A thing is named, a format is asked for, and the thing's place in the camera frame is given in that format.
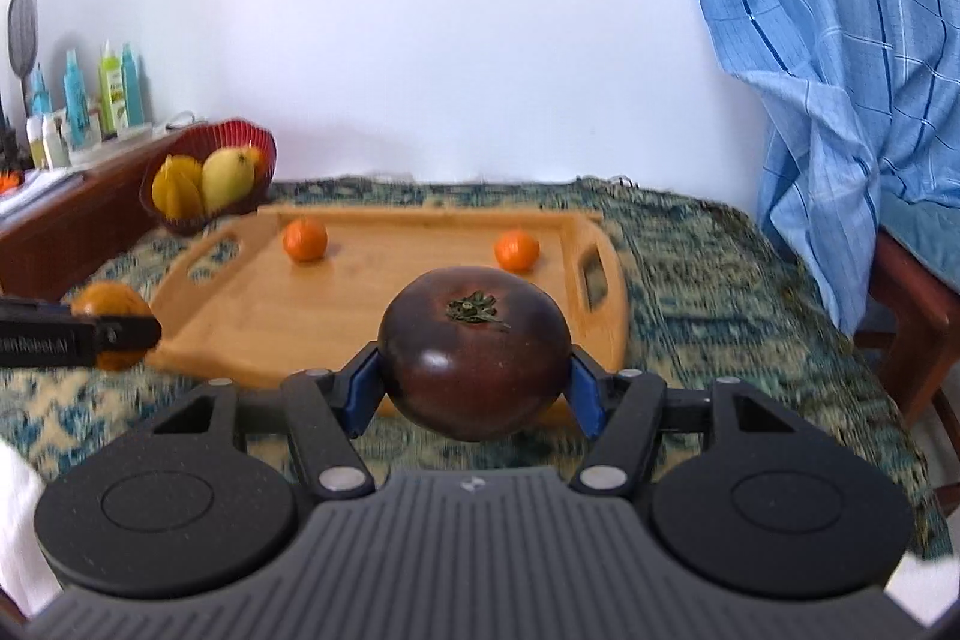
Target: fruit basket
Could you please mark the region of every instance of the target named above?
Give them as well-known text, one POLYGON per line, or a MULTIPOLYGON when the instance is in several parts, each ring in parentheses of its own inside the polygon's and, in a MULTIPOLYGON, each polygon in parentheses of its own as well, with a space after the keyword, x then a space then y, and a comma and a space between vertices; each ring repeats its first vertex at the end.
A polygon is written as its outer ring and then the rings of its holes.
POLYGON ((267 189, 270 187, 270 181, 274 178, 276 165, 277 144, 274 142, 274 136, 265 128, 260 128, 250 121, 240 118, 229 119, 219 122, 219 124, 198 125, 184 131, 169 148, 163 150, 147 166, 143 175, 143 182, 140 183, 140 203, 168 231, 181 237, 192 237, 203 230, 211 220, 215 220, 221 215, 243 215, 256 210, 257 206, 262 204, 267 197, 267 189), (170 220, 157 209, 151 193, 152 182, 167 156, 190 155, 203 164, 215 150, 243 148, 247 145, 260 148, 263 153, 263 163, 258 167, 253 189, 246 196, 220 210, 190 220, 170 220))

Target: tomato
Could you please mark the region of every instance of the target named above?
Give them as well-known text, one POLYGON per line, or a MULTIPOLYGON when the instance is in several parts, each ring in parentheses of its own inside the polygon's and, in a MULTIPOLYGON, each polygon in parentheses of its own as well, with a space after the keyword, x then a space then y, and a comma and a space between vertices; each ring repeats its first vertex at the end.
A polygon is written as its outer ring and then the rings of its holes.
POLYGON ((493 245, 493 255, 508 272, 528 272, 539 258, 539 242, 525 231, 508 231, 493 245))
POLYGON ((486 266, 417 277, 387 307, 381 376, 400 413, 447 437, 506 437, 530 423, 570 375, 570 330, 530 282, 486 266))
POLYGON ((315 218, 297 218, 283 230, 283 249, 298 263, 318 261, 326 252, 326 229, 315 218))
MULTIPOLYGON (((90 283, 70 302, 75 316, 152 316, 150 305, 130 286, 115 280, 90 283)), ((97 368, 110 372, 130 369, 147 355, 145 350, 101 353, 97 368)))

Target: blue plaid cloth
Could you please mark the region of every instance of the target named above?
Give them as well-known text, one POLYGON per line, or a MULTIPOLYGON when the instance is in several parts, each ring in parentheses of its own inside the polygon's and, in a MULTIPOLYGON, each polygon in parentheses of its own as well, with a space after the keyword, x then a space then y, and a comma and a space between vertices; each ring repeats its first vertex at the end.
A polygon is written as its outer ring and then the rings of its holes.
POLYGON ((700 4, 721 66, 770 115, 761 228, 853 333, 882 194, 960 206, 960 0, 700 4))

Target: white bottle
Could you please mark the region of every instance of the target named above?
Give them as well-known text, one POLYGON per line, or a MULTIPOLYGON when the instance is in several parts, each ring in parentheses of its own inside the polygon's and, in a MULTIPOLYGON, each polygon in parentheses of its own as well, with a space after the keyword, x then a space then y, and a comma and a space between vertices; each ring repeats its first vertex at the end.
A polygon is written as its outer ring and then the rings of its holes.
POLYGON ((53 115, 43 116, 43 150, 47 154, 50 169, 70 166, 70 157, 67 155, 64 140, 56 130, 56 119, 53 115))
POLYGON ((47 154, 43 150, 42 115, 33 115, 27 120, 27 142, 30 143, 30 157, 34 159, 35 169, 46 169, 47 154))

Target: silver screw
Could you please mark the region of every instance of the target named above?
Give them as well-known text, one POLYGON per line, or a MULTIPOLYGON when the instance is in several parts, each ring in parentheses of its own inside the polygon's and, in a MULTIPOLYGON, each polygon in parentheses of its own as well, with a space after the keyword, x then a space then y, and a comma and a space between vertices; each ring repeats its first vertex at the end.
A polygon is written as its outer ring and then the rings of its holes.
POLYGON ((587 467, 580 473, 580 482, 594 491, 610 491, 627 482, 627 473, 619 467, 597 464, 597 466, 587 467))
POLYGON ((320 485, 328 491, 352 491, 367 481, 356 467, 330 467, 320 472, 320 485))

